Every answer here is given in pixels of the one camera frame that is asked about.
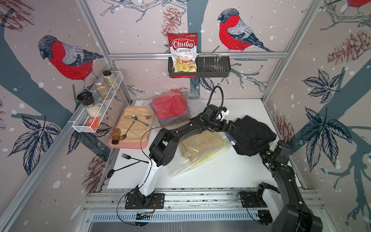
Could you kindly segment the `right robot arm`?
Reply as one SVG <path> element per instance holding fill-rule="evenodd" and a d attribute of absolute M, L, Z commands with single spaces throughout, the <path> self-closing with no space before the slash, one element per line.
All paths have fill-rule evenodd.
<path fill-rule="evenodd" d="M 254 140 L 254 147 L 258 150 L 263 164 L 268 164 L 268 169 L 278 187 L 261 183 L 259 193 L 262 194 L 266 187 L 280 193 L 283 208 L 273 220 L 273 232 L 320 232 L 323 229 L 321 219 L 315 216 L 304 202 L 296 184 L 295 172 L 288 165 L 291 147 L 284 141 L 278 141 L 274 151 L 264 140 Z"/>

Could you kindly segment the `black trousers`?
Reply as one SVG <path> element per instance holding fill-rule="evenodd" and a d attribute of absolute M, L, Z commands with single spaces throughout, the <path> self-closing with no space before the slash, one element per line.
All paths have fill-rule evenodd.
<path fill-rule="evenodd" d="M 234 124 L 238 130 L 231 132 L 230 135 L 234 139 L 233 148 L 238 155 L 255 156 L 258 154 L 258 150 L 254 147 L 255 140 L 265 140 L 269 144 L 277 137 L 270 127 L 248 115 L 237 119 Z"/>

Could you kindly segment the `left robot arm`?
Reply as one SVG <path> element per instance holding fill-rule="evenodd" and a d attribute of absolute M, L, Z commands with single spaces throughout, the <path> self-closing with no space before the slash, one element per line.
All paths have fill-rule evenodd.
<path fill-rule="evenodd" d="M 206 130 L 232 132 L 238 129 L 231 120 L 223 119 L 222 112 L 223 108 L 208 105 L 188 124 L 172 130 L 162 128 L 158 132 L 149 147 L 149 165 L 146 173 L 140 184 L 133 190 L 136 200 L 142 207 L 150 205 L 160 170 L 173 160 L 180 142 Z"/>

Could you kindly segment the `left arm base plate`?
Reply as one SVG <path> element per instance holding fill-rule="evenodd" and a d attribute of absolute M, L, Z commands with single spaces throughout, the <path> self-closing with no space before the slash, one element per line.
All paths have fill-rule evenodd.
<path fill-rule="evenodd" d="M 125 209 L 163 209 L 164 200 L 164 193 L 152 193 L 147 197 L 141 193 L 130 193 L 125 200 Z"/>

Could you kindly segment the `clear plastic vacuum bag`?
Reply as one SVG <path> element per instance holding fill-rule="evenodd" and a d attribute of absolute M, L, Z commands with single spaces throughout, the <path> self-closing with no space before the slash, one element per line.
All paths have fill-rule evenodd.
<path fill-rule="evenodd" d="M 149 101 L 160 123 L 160 130 L 149 148 L 151 174 L 170 164 L 171 175 L 177 176 L 230 148 L 225 134 L 236 127 L 224 119 L 228 109 L 195 97 L 189 90 L 176 89 Z"/>

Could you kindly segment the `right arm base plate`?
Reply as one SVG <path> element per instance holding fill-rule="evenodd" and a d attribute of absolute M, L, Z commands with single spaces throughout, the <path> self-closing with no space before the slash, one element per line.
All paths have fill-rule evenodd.
<path fill-rule="evenodd" d="M 253 192 L 241 191 L 237 197 L 241 201 L 242 208 L 267 207 L 266 203 Z"/>

